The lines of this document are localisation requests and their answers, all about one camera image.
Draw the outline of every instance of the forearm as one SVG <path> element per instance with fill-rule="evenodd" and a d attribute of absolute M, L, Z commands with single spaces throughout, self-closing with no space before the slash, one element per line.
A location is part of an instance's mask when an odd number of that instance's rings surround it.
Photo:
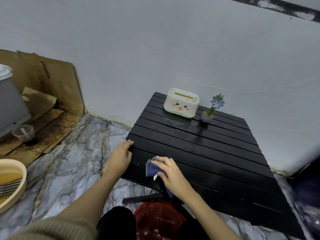
<path fill-rule="evenodd" d="M 109 194 L 119 180 L 112 174 L 104 174 L 102 178 L 83 195 L 72 202 L 58 216 L 69 219 L 85 218 L 94 226 L 98 224 Z"/>
<path fill-rule="evenodd" d="M 192 190 L 183 202 L 195 215 L 211 240 L 240 240 L 239 236 Z"/>

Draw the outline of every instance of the white tissue box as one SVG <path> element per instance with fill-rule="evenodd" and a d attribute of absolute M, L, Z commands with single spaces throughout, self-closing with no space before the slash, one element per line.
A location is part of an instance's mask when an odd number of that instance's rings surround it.
<path fill-rule="evenodd" d="M 170 88 L 164 102 L 164 109 L 170 113 L 192 118 L 196 115 L 199 96 L 177 88 Z"/>

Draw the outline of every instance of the flower pot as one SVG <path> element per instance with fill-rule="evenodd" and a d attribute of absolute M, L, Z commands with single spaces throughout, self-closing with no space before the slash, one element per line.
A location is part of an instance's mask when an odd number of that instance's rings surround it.
<path fill-rule="evenodd" d="M 203 111 L 201 114 L 201 120 L 203 122 L 209 123 L 210 121 L 213 120 L 214 118 L 214 114 L 210 114 L 210 117 L 207 116 L 208 112 L 207 111 Z"/>

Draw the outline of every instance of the purple flower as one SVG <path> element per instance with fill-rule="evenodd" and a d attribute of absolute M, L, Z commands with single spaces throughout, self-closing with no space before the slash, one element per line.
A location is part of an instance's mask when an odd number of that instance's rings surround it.
<path fill-rule="evenodd" d="M 223 101 L 223 99 L 217 99 L 217 98 L 214 98 L 213 100 L 210 101 L 210 103 L 212 103 L 212 106 L 219 109 L 220 107 L 223 107 L 223 104 L 225 103 Z"/>

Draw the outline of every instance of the black pants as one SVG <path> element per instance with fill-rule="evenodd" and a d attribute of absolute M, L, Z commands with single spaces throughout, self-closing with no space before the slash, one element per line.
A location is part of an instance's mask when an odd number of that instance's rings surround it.
<path fill-rule="evenodd" d="M 100 219 L 97 225 L 98 240 L 136 239 L 136 219 L 131 210 L 116 206 Z M 196 219 L 186 220 L 179 229 L 177 240 L 210 240 L 205 230 Z"/>

